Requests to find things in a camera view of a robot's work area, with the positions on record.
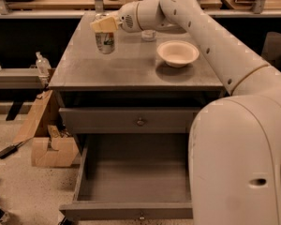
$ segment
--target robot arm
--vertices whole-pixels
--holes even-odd
[[[281,73],[197,0],[146,0],[118,12],[127,32],[182,27],[231,97],[197,115],[189,136],[196,225],[281,225]]]
[[[118,12],[121,27],[127,32],[146,29],[165,31],[182,27],[200,45],[201,53],[230,95],[251,94],[269,87],[264,81],[254,82],[254,88],[240,84],[256,71],[265,68],[271,86],[281,84],[281,74],[255,52],[245,46],[213,18],[205,14],[197,0],[145,0],[122,6]]]

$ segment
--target floor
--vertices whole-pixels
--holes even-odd
[[[25,102],[13,120],[6,121],[10,102],[0,103],[0,150],[9,146],[19,131],[31,103]],[[0,208],[9,213],[8,225],[57,225],[63,219],[59,205],[71,203],[78,165],[71,168],[31,166],[31,142],[0,159]],[[193,225],[192,220],[80,221],[75,225]]]

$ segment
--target ceramic bowl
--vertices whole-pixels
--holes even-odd
[[[200,52],[193,44],[180,40],[161,43],[158,55],[171,67],[181,68],[198,59]]]

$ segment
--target open drawer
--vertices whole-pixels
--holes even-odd
[[[192,218],[187,133],[92,134],[69,220]]]

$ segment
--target closed drawer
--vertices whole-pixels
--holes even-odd
[[[69,220],[192,218],[188,134],[94,134],[83,148]]]
[[[188,133],[199,108],[60,109],[72,134]]]

